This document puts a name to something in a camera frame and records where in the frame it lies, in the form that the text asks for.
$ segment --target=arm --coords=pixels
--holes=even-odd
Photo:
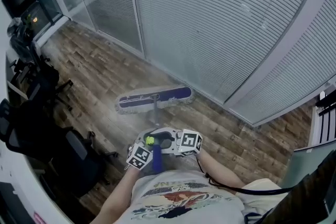
[[[112,224],[120,218],[131,202],[132,189],[138,180],[139,173],[140,171],[133,166],[127,169],[91,224]]]
[[[234,172],[212,158],[204,149],[201,148],[197,158],[204,170],[217,182],[236,188],[245,186]]]

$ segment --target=black cable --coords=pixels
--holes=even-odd
[[[196,158],[196,159],[197,159],[197,163],[198,163],[199,169],[204,174],[198,158]],[[293,188],[282,188],[282,189],[272,189],[272,190],[242,189],[242,188],[230,187],[230,186],[227,186],[225,184],[219,183],[214,178],[212,178],[208,173],[205,174],[205,177],[209,178],[209,184],[212,185],[212,186],[221,187],[221,188],[228,188],[228,189],[231,189],[231,190],[236,191],[238,193],[243,193],[243,194],[248,194],[248,195],[262,195],[262,196],[278,195],[278,194],[287,193],[287,192],[289,192],[289,191],[291,191],[293,189]]]

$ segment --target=office chair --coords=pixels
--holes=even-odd
[[[37,105],[44,106],[49,102],[50,116],[52,116],[52,110],[55,101],[58,100],[69,111],[72,107],[61,99],[58,94],[69,85],[72,86],[73,82],[68,80],[63,85],[57,87],[59,81],[58,71],[46,63],[48,58],[43,56],[39,57],[35,44],[33,42],[33,33],[24,25],[20,18],[14,18],[7,28],[7,34],[10,37],[11,47],[17,52],[20,58],[20,62],[16,64],[17,72],[22,72],[24,69],[28,69],[27,76],[30,79],[30,85],[27,90],[27,97],[30,100],[35,100]]]
[[[57,126],[34,101],[18,108],[6,99],[0,103],[0,139],[13,152],[51,161],[59,180],[77,197],[103,178],[104,156],[94,151],[91,140],[72,127]]]

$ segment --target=floor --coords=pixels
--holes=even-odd
[[[61,80],[74,85],[63,97],[73,110],[58,105],[55,118],[62,126],[74,126],[83,136],[96,134],[94,147],[100,152],[118,151],[108,160],[106,180],[80,199],[97,214],[122,177],[127,147],[140,131],[153,127],[153,115],[118,115],[116,97],[127,91],[177,84],[164,72],[123,50],[111,41],[74,23],[67,22],[42,48],[59,70]],[[294,149],[308,144],[313,101],[252,128],[208,99],[198,95],[187,106],[161,110],[166,126],[197,130],[203,147],[219,162],[232,169],[244,182],[268,177],[278,183]],[[194,158],[167,162],[167,168],[198,169]]]

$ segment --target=blue mop pad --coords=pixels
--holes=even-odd
[[[135,114],[153,110],[154,97],[157,107],[166,108],[178,104],[190,104],[194,101],[194,90],[187,86],[164,86],[137,89],[117,97],[116,111],[119,114]]]

